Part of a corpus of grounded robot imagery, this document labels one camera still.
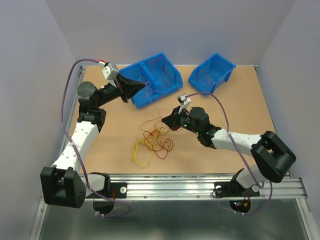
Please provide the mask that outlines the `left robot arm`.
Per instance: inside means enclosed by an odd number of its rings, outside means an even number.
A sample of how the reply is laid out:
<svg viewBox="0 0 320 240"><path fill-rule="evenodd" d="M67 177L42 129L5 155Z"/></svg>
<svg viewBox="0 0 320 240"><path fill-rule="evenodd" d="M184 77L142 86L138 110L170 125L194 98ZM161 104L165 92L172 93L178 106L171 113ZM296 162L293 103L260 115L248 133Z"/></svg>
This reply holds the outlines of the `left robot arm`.
<svg viewBox="0 0 320 240"><path fill-rule="evenodd" d="M113 83L98 89L90 81L84 81L77 88L79 116L72 135L67 134L68 144L59 158L40 173L43 198L46 204L80 208L85 198L97 193L106 197L111 193L108 174L94 172L80 177L84 158L94 139L101 132L107 112L101 107L121 98L128 102L145 83L128 79L118 74Z"/></svg>

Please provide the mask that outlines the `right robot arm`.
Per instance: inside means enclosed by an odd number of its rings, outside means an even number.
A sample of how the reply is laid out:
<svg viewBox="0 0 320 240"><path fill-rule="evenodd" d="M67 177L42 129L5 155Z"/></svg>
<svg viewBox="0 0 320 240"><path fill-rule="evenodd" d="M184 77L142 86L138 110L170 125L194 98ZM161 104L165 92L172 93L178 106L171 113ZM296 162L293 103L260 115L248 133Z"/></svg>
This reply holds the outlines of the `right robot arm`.
<svg viewBox="0 0 320 240"><path fill-rule="evenodd" d="M191 110L176 107L161 121L172 131L183 128L196 134L198 141L207 148L230 150L240 156L253 157L255 165L239 170L230 182L221 186L219 195L242 195L264 181L280 183L297 159L276 133L266 131L250 135L228 132L211 124L209 115L202 107Z"/></svg>

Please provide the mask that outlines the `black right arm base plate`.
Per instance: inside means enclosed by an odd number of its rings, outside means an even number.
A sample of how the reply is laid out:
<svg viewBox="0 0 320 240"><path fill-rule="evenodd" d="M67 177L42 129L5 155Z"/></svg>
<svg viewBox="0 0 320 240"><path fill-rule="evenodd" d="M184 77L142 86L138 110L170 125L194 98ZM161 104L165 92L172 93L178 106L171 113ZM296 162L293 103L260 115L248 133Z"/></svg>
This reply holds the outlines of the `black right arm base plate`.
<svg viewBox="0 0 320 240"><path fill-rule="evenodd" d="M259 197L260 192L254 192L251 188L243 188L239 183L233 181L218 181L214 183L211 194L216 199L236 197Z"/></svg>

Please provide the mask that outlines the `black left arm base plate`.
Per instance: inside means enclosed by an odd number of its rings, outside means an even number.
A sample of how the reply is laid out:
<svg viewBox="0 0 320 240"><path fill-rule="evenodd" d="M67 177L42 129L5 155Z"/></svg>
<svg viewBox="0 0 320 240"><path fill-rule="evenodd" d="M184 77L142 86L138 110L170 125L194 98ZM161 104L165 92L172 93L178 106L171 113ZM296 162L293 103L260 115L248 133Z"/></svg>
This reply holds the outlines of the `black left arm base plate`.
<svg viewBox="0 0 320 240"><path fill-rule="evenodd" d="M97 191L99 194L110 199L125 199L127 197L126 182L111 182L110 186Z"/></svg>

